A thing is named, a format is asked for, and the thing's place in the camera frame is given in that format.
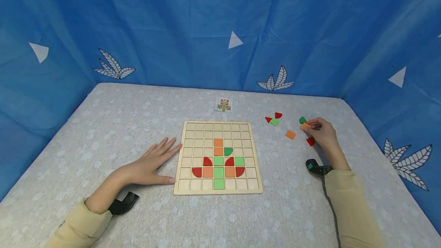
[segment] white triangle print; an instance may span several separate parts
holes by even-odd
[[[35,56],[37,56],[38,62],[42,63],[46,58],[47,54],[49,54],[49,47],[41,46],[38,44],[30,43],[30,47],[34,50]]]
[[[406,66],[389,78],[389,82],[394,83],[399,88],[403,88],[404,76],[406,75]]]
[[[243,42],[236,36],[233,31],[231,31],[230,44],[228,45],[228,49],[237,47],[242,44]]]

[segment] beige sleeve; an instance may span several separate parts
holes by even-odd
[[[104,233],[111,217],[110,211],[103,214],[89,211],[82,201],[67,215],[43,248],[89,248]]]
[[[337,218],[341,247],[386,247],[360,178],[351,171],[333,170],[325,175],[325,186]]]

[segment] orange tile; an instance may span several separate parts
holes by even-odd
[[[213,177],[213,168],[212,167],[204,167],[202,177],[203,178]]]
[[[214,146],[215,147],[223,147],[223,141],[220,138],[214,138]]]
[[[301,125],[301,129],[304,129],[304,128],[311,128],[311,126],[309,124],[307,124],[307,123],[303,123]]]
[[[234,167],[226,167],[225,168],[225,177],[236,177]]]
[[[224,148],[223,147],[215,147],[214,148],[214,156],[223,156]]]
[[[296,134],[294,132],[292,132],[291,130],[288,130],[288,132],[286,133],[286,137],[290,138],[291,140],[294,140],[294,138],[296,137]]]

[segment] left hand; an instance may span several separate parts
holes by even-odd
[[[181,149],[182,144],[178,144],[170,150],[175,141],[176,137],[170,141],[165,137],[159,144],[151,146],[138,160],[122,166],[120,169],[125,178],[128,178],[128,184],[174,184],[173,177],[157,175],[156,170]]]

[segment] blue curtain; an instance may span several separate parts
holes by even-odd
[[[0,198],[99,82],[330,96],[350,104],[441,230],[440,0],[1,6]]]

